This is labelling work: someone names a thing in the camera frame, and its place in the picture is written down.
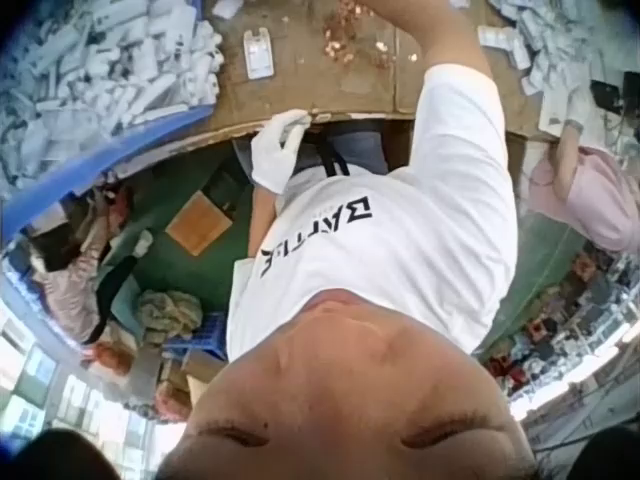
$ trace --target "cardboard box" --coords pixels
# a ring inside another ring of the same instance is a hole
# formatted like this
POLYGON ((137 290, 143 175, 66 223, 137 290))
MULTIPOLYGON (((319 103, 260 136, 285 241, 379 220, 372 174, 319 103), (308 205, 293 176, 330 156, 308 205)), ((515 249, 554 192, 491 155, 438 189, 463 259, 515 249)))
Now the cardboard box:
POLYGON ((197 257, 232 223, 204 193, 198 191, 174 217, 166 232, 187 252, 197 257))
POLYGON ((180 362, 177 360, 165 360, 160 369, 160 380, 158 383, 164 381, 169 382, 175 388, 184 392, 189 392, 189 383, 187 382, 187 375, 182 371, 180 362))
POLYGON ((227 364, 201 350, 189 350, 182 361, 182 371, 208 384, 227 364))

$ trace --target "fingers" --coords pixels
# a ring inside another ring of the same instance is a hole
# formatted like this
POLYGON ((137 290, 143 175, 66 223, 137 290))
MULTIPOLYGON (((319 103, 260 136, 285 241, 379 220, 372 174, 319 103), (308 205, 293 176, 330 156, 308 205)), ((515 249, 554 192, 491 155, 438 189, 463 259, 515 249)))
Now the fingers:
POLYGON ((295 109, 274 115, 267 123, 265 130, 268 129, 273 132, 283 132, 288 125, 296 122, 311 124, 309 112, 306 110, 295 109))
POLYGON ((296 125, 291 129, 291 133, 287 138, 287 141, 284 144, 284 150, 290 152, 294 156, 298 154, 298 150, 300 149, 300 144, 302 143, 302 138, 304 137, 304 132, 307 130, 307 127, 303 125, 296 125))

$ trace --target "blue crate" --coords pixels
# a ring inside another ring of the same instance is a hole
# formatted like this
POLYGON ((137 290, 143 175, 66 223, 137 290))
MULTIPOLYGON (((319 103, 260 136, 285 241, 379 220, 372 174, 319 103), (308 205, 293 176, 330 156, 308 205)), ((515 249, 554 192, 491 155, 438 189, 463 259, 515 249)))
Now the blue crate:
POLYGON ((227 361, 227 316, 224 313, 208 313, 202 319, 200 328, 193 337, 185 340, 174 337, 165 342, 163 350, 178 356, 184 356, 187 350, 196 349, 210 353, 214 357, 227 361))
MULTIPOLYGON (((202 0, 190 0, 203 18, 202 0)), ((55 8, 57 2, 42 0, 33 10, 33 17, 45 15, 46 7, 55 8)), ((33 18, 21 28, 29 28, 33 18)), ((20 36, 16 31, 13 41, 20 36)), ((200 106, 187 112, 164 117, 125 130, 109 143, 67 160, 60 167, 44 174, 36 184, 18 192, 0 208, 0 248, 5 247, 16 233, 27 226, 51 205, 76 188, 92 184, 95 179, 113 165, 132 158, 136 154, 159 144, 162 139, 213 114, 214 106, 200 106)))

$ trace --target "white t-shirt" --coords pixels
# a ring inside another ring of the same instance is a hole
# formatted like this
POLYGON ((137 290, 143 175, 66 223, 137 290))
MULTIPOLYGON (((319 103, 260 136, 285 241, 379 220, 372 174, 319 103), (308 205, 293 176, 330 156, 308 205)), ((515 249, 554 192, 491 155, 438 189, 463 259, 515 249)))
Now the white t-shirt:
POLYGON ((493 81, 459 65, 430 69, 408 167, 316 183, 286 205, 255 260, 236 262, 229 360, 313 295, 336 288, 409 315, 471 352, 515 273, 504 138, 493 81))

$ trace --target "woman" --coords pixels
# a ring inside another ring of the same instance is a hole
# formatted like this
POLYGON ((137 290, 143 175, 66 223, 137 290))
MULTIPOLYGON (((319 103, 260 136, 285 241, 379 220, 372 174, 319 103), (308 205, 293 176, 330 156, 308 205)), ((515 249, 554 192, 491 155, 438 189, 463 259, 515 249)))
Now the woman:
POLYGON ((560 142, 531 174, 529 207, 570 225, 605 250, 637 252, 640 194, 636 180, 611 155, 580 146, 592 105, 587 87, 571 94, 560 142))
POLYGON ((31 255, 34 279, 42 285, 49 313, 60 328, 82 345, 96 343, 105 333, 111 318, 111 304, 123 283, 133 272, 138 259, 153 243, 148 231, 142 232, 133 255, 124 258, 99 283, 98 269, 102 252, 110 237, 109 206, 101 193, 95 192, 95 219, 84 245, 74 244, 68 249, 76 255, 63 254, 55 258, 31 255))

